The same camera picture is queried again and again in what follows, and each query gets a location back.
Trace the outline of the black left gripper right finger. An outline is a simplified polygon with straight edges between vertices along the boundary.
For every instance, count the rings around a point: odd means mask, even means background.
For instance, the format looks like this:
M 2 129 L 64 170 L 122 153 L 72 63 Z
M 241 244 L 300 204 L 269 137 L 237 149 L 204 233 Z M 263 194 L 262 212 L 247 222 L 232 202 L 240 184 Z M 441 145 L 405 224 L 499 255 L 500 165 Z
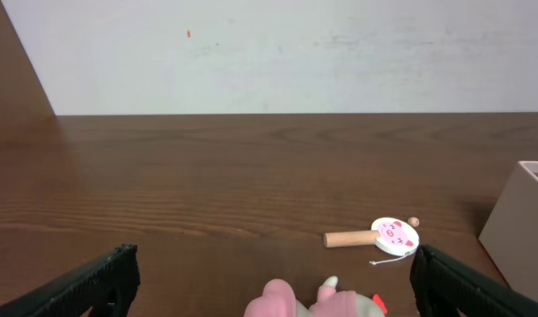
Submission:
M 538 303 L 430 245 L 421 245 L 409 280 L 421 317 L 538 317 Z

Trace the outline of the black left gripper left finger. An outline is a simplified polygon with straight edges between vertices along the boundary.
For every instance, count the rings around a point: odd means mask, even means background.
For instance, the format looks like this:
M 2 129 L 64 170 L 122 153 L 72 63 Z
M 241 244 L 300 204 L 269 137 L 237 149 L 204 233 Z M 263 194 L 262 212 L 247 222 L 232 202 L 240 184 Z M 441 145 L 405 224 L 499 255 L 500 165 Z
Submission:
M 113 251 L 0 306 L 0 316 L 126 317 L 141 283 L 137 246 Z

